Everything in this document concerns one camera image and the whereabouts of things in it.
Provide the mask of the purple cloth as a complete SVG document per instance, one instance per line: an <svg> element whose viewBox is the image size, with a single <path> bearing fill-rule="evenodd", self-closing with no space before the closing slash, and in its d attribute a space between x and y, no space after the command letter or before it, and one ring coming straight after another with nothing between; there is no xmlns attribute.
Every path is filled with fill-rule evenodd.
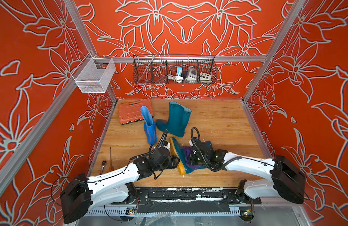
<svg viewBox="0 0 348 226"><path fill-rule="evenodd" d="M198 155L194 153L194 150L190 146L184 146L183 153L185 157L185 164L189 169L192 171L198 170L198 169L204 169L205 165L203 165L202 160Z"/></svg>

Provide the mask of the bright blue rubber boot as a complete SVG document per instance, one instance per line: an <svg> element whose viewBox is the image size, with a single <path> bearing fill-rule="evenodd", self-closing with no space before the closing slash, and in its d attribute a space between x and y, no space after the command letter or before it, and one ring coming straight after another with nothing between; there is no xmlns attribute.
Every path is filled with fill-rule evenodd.
<svg viewBox="0 0 348 226"><path fill-rule="evenodd" d="M144 131L147 137L149 145L154 145L157 143L156 125L153 117L146 106L140 108L142 117L144 119Z"/></svg>

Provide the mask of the teal boot with yellow sole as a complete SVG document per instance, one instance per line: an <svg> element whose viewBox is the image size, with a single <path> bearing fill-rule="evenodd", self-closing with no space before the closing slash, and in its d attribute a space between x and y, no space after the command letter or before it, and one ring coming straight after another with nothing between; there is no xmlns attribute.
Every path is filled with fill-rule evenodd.
<svg viewBox="0 0 348 226"><path fill-rule="evenodd" d="M189 123L191 113L191 109L177 102L170 101L168 120L156 120L156 127L162 132L168 130L169 134L176 137L183 137L185 135L185 130Z"/></svg>

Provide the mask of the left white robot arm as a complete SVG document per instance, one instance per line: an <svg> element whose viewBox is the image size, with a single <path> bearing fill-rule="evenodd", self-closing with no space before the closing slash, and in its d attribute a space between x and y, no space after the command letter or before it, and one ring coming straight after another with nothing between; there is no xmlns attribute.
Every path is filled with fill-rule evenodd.
<svg viewBox="0 0 348 226"><path fill-rule="evenodd" d="M166 147L160 147L130 158L128 165L118 170L92 177L78 175L60 194L64 223L79 220L97 206L129 199L132 183L156 171L175 169L179 163L179 157L171 155Z"/></svg>

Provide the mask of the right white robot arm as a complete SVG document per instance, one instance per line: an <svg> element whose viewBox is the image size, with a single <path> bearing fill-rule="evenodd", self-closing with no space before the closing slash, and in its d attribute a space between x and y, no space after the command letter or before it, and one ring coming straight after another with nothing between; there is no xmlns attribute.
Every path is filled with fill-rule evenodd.
<svg viewBox="0 0 348 226"><path fill-rule="evenodd" d="M238 155L226 150L214 150L211 142L195 137L190 163L203 165L212 172L238 171L260 177L259 180L242 180L235 197L247 202L261 197L281 197L295 204L305 199L305 175L286 157L261 159Z"/></svg>

